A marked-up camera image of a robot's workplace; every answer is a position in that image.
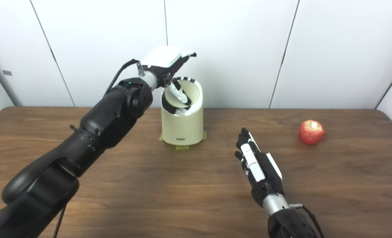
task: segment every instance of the robotic hand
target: robotic hand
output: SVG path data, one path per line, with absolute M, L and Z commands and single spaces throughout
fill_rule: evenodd
M 303 208 L 312 219 L 321 238 L 324 235 L 315 216 L 301 204 L 288 204 L 284 197 L 282 174 L 273 157 L 262 153 L 246 128 L 236 144 L 240 151 L 235 156 L 252 185 L 252 197 L 268 214 L 268 235 L 270 238 L 317 238 L 314 229 L 305 216 L 295 209 Z
M 36 238 L 62 210 L 59 225 L 67 203 L 78 190 L 77 178 L 125 137 L 152 104 L 153 90 L 171 87 L 174 95 L 188 103 L 172 77 L 192 56 L 196 54 L 158 47 L 142 63 L 132 59 L 124 64 L 104 97 L 81 119 L 79 128 L 71 125 L 74 132 L 67 139 L 23 168 L 3 189 L 6 206 L 0 209 L 0 238 Z M 121 80 L 113 87 L 132 64 L 137 64 L 138 77 Z

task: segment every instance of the apple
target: apple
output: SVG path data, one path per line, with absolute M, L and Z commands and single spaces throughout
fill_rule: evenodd
M 304 121 L 299 129 L 299 137 L 305 144 L 317 144 L 325 133 L 326 130 L 321 123 L 314 120 Z

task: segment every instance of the cylindrical container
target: cylindrical container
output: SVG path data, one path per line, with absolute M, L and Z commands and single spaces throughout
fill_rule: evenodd
M 203 91 L 200 83 L 189 77 L 176 78 L 191 99 L 182 103 L 165 88 L 161 97 L 162 137 L 172 145 L 186 146 L 203 138 Z

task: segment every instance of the fingertip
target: fingertip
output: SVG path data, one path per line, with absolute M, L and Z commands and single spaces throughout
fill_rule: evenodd
M 241 160 L 243 158 L 243 154 L 240 151 L 235 151 L 234 155 L 237 157 L 237 159 Z

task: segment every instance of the cable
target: cable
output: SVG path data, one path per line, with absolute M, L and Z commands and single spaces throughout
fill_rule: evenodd
M 321 238 L 324 238 L 324 234 L 323 231 L 321 230 L 321 226 L 318 223 L 317 219 L 315 218 L 315 215 L 313 213 L 311 213 L 311 211 L 309 211 L 308 208 L 306 208 L 304 205 L 302 205 L 302 208 L 306 211 L 306 213 L 309 214 L 309 217 L 311 218 L 311 220 L 313 221 L 316 229 L 318 230 L 318 233 L 320 234 Z
M 128 66 L 135 64 L 137 62 L 140 62 L 138 60 L 132 59 L 130 61 L 128 61 L 127 63 L 125 63 L 120 70 L 117 72 L 117 74 L 115 75 L 114 79 L 112 80 L 111 84 L 109 85 L 108 89 L 106 89 L 105 92 L 105 96 L 111 91 L 111 88 L 114 86 L 114 83 L 116 82 L 116 80 L 118 79 L 119 75 L 123 72 L 124 69 L 126 69 Z
M 66 205 L 62 208 L 61 213 L 59 214 L 58 223 L 56 223 L 55 232 L 53 233 L 53 238 L 58 236 L 59 228 L 62 223 L 63 214 L 65 213 Z

